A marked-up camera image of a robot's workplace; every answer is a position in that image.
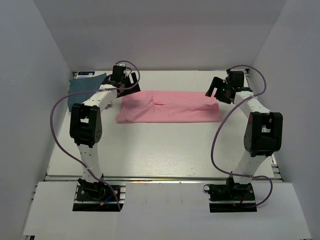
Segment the pink t shirt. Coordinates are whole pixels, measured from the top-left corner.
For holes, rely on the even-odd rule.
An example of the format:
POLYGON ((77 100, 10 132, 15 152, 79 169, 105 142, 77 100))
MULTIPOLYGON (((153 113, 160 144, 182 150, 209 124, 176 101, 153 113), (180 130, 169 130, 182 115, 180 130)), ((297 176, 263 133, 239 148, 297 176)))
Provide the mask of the pink t shirt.
POLYGON ((145 90, 122 97, 115 118, 123 123, 214 123, 222 120, 219 103, 204 92, 145 90))

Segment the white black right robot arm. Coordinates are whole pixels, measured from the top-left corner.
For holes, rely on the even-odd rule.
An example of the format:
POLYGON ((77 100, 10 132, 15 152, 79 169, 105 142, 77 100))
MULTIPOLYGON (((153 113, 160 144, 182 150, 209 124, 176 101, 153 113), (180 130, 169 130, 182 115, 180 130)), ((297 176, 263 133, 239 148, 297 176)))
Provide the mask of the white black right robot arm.
POLYGON ((282 145, 283 115, 272 112, 259 102, 250 87, 244 86, 243 71, 227 71, 227 77, 214 77, 207 97, 214 96, 216 100, 226 104, 234 104, 234 108, 221 122, 217 133, 236 109, 240 109, 247 118, 243 137, 244 153, 235 170, 228 175, 233 182, 225 188, 226 195, 236 200, 244 193, 244 187, 251 183, 260 165, 282 145))

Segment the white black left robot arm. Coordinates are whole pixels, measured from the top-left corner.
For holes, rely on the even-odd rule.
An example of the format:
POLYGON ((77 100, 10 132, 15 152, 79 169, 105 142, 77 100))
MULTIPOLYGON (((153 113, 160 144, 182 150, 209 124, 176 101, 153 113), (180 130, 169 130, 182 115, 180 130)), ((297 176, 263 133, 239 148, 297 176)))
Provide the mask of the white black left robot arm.
POLYGON ((99 183, 104 178, 98 154, 98 142, 103 133, 101 113, 113 100, 141 90, 140 72, 132 72, 132 68, 126 66, 128 63, 126 60, 117 62, 112 73, 104 78, 99 90, 84 102, 73 104, 71 108, 69 134, 84 164, 82 179, 91 183, 88 193, 96 200, 103 198, 106 193, 106 187, 99 183))

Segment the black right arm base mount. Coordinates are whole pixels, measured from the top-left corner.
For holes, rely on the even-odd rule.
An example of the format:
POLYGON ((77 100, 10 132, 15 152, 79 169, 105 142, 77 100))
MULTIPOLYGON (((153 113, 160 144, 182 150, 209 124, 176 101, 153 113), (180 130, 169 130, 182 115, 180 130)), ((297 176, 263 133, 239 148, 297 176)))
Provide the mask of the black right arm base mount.
POLYGON ((230 176, 224 184, 205 184, 203 191, 209 195, 211 213, 253 213, 257 211, 251 183, 236 183, 230 176))

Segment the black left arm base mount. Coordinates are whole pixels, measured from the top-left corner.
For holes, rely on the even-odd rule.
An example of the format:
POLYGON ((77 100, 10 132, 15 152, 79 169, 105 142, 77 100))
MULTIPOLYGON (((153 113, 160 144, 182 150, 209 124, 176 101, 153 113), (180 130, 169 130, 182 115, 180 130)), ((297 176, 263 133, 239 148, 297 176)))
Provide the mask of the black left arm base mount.
POLYGON ((73 212, 120 212, 125 202, 125 187, 111 185, 115 195, 109 186, 101 182, 87 182, 81 178, 77 180, 72 211, 73 212))

